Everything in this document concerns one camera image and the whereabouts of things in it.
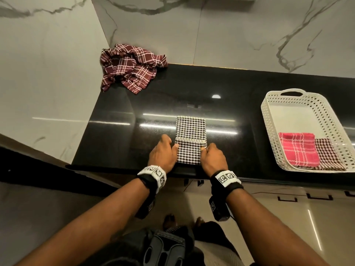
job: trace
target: black countertop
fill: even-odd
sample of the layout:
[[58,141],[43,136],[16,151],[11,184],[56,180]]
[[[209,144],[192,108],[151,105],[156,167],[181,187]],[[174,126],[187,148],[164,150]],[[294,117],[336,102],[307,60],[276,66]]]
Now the black countertop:
[[[174,141],[183,115],[206,118],[207,143],[243,181],[355,189],[355,173],[287,172],[276,164],[260,106],[268,91],[290,88],[325,96],[355,142],[355,79],[171,64],[137,95],[121,83],[100,93],[68,167],[136,174],[161,134]],[[207,178],[200,166],[181,163],[169,176]]]

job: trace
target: forearm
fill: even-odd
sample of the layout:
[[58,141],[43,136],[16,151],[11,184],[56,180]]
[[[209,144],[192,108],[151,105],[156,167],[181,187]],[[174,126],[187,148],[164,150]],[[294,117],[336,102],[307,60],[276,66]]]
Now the forearm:
[[75,266],[123,231],[149,195],[134,179],[57,232],[16,266]]
[[262,266],[328,266],[309,245],[245,190],[233,190],[226,202],[255,262]]

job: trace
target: marble wall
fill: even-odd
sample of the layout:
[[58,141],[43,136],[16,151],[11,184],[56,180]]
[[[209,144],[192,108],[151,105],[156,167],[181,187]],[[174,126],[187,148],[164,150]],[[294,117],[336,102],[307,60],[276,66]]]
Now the marble wall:
[[170,63],[355,77],[355,0],[92,0],[111,46]]
[[71,163],[107,47],[91,0],[0,0],[0,134]]

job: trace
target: perforated basket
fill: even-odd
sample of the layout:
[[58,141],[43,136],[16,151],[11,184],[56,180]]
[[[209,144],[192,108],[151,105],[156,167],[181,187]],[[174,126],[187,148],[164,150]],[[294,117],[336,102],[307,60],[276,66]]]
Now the perforated basket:
[[[298,92],[301,96],[291,96]],[[261,104],[266,130],[277,164],[284,170],[311,173],[355,172],[355,149],[327,99],[302,89],[269,91]],[[346,171],[307,170],[292,166],[286,159],[279,132],[313,133],[329,138]]]

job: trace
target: hand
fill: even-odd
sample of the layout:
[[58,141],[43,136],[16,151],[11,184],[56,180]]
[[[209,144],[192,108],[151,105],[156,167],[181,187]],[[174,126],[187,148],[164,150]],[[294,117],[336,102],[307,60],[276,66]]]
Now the hand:
[[201,165],[208,177],[218,170],[228,170],[225,156],[215,143],[210,143],[207,148],[201,148]]
[[179,148],[179,144],[175,144],[173,147],[170,147],[170,144],[170,137],[163,134],[159,143],[149,154],[148,166],[158,165],[166,173],[169,173],[177,161],[177,150]]

